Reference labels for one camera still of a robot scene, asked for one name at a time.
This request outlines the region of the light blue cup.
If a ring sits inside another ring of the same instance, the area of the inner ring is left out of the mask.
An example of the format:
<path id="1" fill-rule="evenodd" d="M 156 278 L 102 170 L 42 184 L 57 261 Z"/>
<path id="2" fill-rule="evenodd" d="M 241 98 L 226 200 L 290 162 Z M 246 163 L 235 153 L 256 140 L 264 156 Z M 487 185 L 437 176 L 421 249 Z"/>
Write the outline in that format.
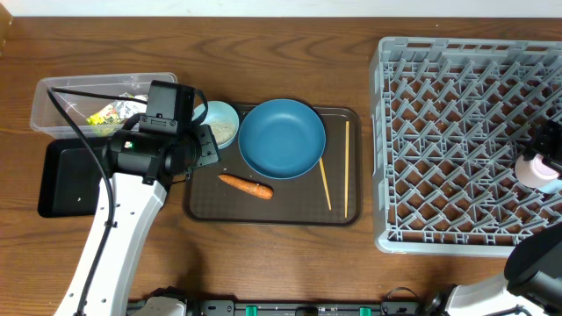
<path id="1" fill-rule="evenodd" d="M 539 188 L 545 194 L 555 194 L 562 190 L 562 180 L 555 179 Z"/>

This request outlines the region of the pink cup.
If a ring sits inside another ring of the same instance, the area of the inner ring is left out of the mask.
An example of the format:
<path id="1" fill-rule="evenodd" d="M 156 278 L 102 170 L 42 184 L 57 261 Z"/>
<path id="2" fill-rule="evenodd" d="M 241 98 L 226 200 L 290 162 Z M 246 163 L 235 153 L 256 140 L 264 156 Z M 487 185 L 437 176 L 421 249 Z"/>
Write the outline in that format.
<path id="1" fill-rule="evenodd" d="M 515 177 L 523 185 L 531 189 L 539 189 L 553 183 L 560 173 L 543 163 L 543 156 L 536 154 L 526 160 L 523 155 L 515 162 Z"/>

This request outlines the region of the yellow snack wrapper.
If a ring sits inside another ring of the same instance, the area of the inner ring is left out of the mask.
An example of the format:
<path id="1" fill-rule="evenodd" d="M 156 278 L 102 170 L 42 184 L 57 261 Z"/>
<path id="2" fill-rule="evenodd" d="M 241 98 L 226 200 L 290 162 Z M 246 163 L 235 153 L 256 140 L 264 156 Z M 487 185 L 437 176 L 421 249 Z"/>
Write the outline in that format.
<path id="1" fill-rule="evenodd" d="M 86 118 L 86 122 L 90 126 L 117 125 L 121 122 L 121 118 L 116 109 L 111 104 L 108 104 L 102 110 Z"/>

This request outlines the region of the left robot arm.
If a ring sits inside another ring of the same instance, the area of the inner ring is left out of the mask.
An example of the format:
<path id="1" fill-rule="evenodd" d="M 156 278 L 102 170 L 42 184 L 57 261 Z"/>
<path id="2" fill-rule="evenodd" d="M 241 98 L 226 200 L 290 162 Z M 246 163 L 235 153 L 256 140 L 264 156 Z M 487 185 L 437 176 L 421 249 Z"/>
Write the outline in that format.
<path id="1" fill-rule="evenodd" d="M 177 136 L 125 127 L 104 148 L 96 214 L 59 315 L 123 315 L 148 231 L 176 175 L 219 157 L 208 125 Z"/>

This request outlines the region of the white tissue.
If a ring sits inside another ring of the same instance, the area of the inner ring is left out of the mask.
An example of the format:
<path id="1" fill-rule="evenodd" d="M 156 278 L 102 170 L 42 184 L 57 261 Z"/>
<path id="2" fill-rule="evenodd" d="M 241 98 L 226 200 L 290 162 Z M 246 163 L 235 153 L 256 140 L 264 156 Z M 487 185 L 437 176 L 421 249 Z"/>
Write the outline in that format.
<path id="1" fill-rule="evenodd" d="M 113 108 L 121 120 L 129 119 L 138 113 L 145 113 L 148 105 L 147 95 L 131 95 L 124 93 L 122 97 L 133 98 L 133 101 L 118 100 Z"/>

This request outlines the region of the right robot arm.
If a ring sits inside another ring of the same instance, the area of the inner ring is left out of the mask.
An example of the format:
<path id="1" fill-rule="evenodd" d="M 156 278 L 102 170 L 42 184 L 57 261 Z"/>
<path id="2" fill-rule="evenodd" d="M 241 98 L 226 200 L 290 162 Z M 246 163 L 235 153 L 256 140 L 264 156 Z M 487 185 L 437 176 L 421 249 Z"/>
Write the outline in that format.
<path id="1" fill-rule="evenodd" d="M 550 120 L 515 163 L 517 180 L 542 193 L 561 192 L 561 124 Z M 560 315 L 561 225 L 519 243 L 501 275 L 440 293 L 420 315 Z"/>

